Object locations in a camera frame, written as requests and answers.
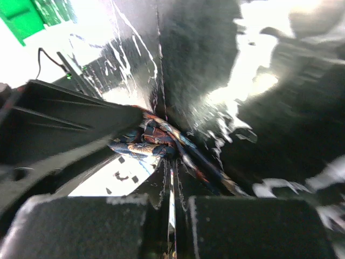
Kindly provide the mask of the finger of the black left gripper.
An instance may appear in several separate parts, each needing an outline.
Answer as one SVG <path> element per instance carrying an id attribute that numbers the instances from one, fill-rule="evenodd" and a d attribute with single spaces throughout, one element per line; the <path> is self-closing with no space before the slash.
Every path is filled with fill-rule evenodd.
<path id="1" fill-rule="evenodd" d="M 1 108 L 1 212 L 30 195 L 54 193 L 75 177 L 66 167 L 108 158 L 110 140 L 142 118 L 139 108 L 39 80 L 14 90 Z"/>

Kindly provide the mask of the navy floral tie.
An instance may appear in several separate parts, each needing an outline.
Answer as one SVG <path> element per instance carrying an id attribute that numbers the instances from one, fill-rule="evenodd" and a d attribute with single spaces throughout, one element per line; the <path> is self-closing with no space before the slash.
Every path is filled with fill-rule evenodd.
<path id="1" fill-rule="evenodd" d="M 223 171 L 210 162 L 197 146 L 178 129 L 149 110 L 136 106 L 143 115 L 139 128 L 110 141 L 108 147 L 137 160 L 156 160 L 178 156 L 190 169 L 189 174 L 200 180 L 213 193 L 220 195 L 223 186 L 234 196 L 246 193 Z"/>

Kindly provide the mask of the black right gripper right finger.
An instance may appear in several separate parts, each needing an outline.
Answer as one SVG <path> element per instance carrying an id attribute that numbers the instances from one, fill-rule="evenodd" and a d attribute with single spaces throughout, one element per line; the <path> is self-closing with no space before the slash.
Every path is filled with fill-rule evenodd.
<path id="1" fill-rule="evenodd" d="M 303 200 L 192 196 L 177 258 L 336 258 Z"/>

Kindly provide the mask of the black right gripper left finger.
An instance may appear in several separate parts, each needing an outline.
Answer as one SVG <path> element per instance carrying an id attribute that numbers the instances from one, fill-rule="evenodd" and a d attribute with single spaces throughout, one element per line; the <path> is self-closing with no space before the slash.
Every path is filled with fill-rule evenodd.
<path id="1" fill-rule="evenodd" d="M 147 195 L 29 198 L 1 244 L 1 258 L 162 258 L 168 221 Z"/>

